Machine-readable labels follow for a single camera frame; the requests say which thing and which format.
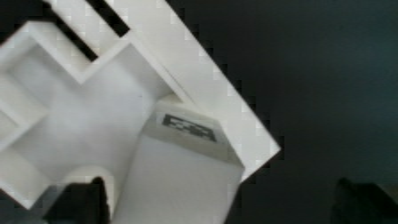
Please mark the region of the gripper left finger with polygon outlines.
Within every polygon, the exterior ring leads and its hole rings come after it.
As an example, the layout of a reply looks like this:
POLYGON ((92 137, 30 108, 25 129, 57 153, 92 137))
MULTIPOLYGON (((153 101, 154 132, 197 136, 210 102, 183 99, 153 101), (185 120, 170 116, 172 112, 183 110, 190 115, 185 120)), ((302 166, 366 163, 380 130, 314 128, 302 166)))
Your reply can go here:
POLYGON ((110 224, 107 189, 101 177, 71 183, 44 214, 48 224, 110 224))

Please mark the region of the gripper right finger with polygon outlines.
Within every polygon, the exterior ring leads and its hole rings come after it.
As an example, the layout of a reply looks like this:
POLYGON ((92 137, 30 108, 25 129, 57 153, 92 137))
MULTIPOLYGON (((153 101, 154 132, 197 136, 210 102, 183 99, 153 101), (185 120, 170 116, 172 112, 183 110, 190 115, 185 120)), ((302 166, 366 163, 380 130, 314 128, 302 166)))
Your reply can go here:
POLYGON ((398 224, 398 183, 337 180, 330 224, 398 224))

